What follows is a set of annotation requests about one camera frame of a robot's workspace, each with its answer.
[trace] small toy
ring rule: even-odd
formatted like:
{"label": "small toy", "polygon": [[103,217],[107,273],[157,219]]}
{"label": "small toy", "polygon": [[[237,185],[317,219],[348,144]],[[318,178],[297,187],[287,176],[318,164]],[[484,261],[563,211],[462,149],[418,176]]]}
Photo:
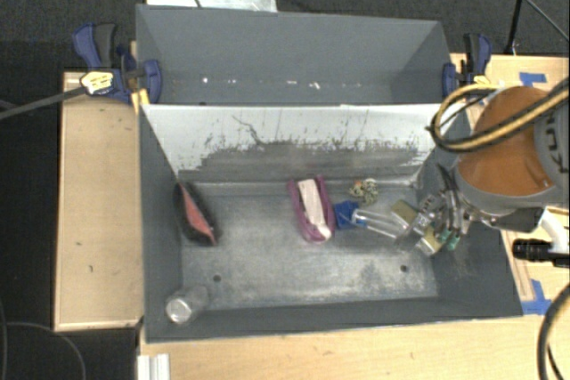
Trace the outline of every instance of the small toy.
{"label": "small toy", "polygon": [[353,197],[362,200],[363,206],[370,206],[378,200],[378,183],[372,178],[356,181],[354,186],[348,190]]}
{"label": "small toy", "polygon": [[192,242],[215,246],[216,234],[191,196],[188,185],[177,183],[173,193],[176,221],[183,235]]}

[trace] gray bin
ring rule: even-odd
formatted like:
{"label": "gray bin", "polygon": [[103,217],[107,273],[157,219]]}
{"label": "gray bin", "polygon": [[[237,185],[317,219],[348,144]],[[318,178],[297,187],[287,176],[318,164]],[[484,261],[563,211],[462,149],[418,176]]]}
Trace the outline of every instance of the gray bin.
{"label": "gray bin", "polygon": [[[521,314],[498,231],[475,226],[455,252],[426,258],[367,230],[316,246],[297,229],[289,179],[323,174],[336,203],[374,177],[385,213],[434,190],[434,163],[453,159],[424,128],[449,58],[438,23],[140,6],[137,44],[165,78],[140,117],[149,342]],[[177,179],[208,207],[217,247],[181,236]],[[196,286],[206,310],[171,322],[168,297]]]}

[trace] blue object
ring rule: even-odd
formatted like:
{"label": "blue object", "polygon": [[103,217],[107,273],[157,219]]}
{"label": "blue object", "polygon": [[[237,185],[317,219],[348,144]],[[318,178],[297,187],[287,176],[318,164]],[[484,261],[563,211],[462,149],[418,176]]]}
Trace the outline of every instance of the blue object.
{"label": "blue object", "polygon": [[101,57],[94,40],[95,25],[87,22],[73,32],[73,47],[77,55],[85,61],[90,70],[102,67]]}
{"label": "blue object", "polygon": [[546,75],[542,73],[519,73],[520,81],[523,85],[533,87],[533,83],[546,83]]}
{"label": "blue object", "polygon": [[113,87],[109,91],[99,93],[112,99],[129,104],[132,91],[126,85],[126,78],[134,76],[146,76],[146,88],[149,93],[149,101],[159,101],[162,92],[162,75],[157,61],[144,62],[144,74],[136,75],[136,60],[124,47],[118,46],[115,52],[121,59],[121,69],[113,69],[111,53],[113,51],[114,24],[95,25],[87,22],[73,32],[73,46],[89,70],[105,69],[113,74]]}
{"label": "blue object", "polygon": [[536,298],[534,301],[524,301],[521,303],[524,315],[544,315],[550,307],[552,300],[545,299],[542,292],[542,285],[539,280],[531,279],[533,284],[534,294]]}
{"label": "blue object", "polygon": [[455,65],[446,63],[442,74],[442,92],[444,98],[462,85],[472,85],[475,77],[484,75],[487,64],[491,60],[493,47],[491,40],[483,34],[465,34],[467,61],[461,63],[461,72],[458,74]]}
{"label": "blue object", "polygon": [[483,34],[466,34],[463,39],[467,48],[467,74],[471,78],[484,75],[493,54],[491,40]]}
{"label": "blue object", "polygon": [[149,92],[149,100],[151,103],[159,101],[162,92],[162,74],[160,73],[158,61],[144,62],[144,71],[146,73],[146,88]]}
{"label": "blue object", "polygon": [[458,81],[456,77],[456,68],[452,63],[446,63],[444,65],[444,74],[442,77],[442,90],[444,98],[446,98],[450,93],[457,89]]}
{"label": "blue object", "polygon": [[358,203],[348,199],[342,203],[337,203],[333,208],[337,218],[337,228],[340,230],[353,228],[351,218],[353,216],[353,212],[358,209]]}

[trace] pink object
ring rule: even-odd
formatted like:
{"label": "pink object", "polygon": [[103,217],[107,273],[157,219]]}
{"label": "pink object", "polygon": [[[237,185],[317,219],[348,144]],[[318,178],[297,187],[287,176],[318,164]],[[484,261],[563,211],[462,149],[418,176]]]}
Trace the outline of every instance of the pink object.
{"label": "pink object", "polygon": [[293,208],[295,209],[295,215],[299,221],[301,235],[308,242],[322,243],[334,236],[337,224],[335,213],[332,208],[332,204],[330,203],[329,194],[327,192],[323,177],[321,175],[317,175],[313,180],[318,190],[320,209],[322,210],[322,215],[324,216],[326,227],[318,226],[317,224],[311,222],[310,215],[307,214],[307,208],[303,202],[303,198],[299,191],[297,182],[287,182],[287,190],[291,196]]}

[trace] metal cap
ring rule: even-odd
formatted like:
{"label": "metal cap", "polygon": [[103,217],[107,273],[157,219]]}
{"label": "metal cap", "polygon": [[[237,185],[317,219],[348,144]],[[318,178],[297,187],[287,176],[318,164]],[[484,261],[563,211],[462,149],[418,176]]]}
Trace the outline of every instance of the metal cap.
{"label": "metal cap", "polygon": [[167,316],[178,325],[182,325],[190,320],[192,309],[183,298],[173,298],[167,304]]}

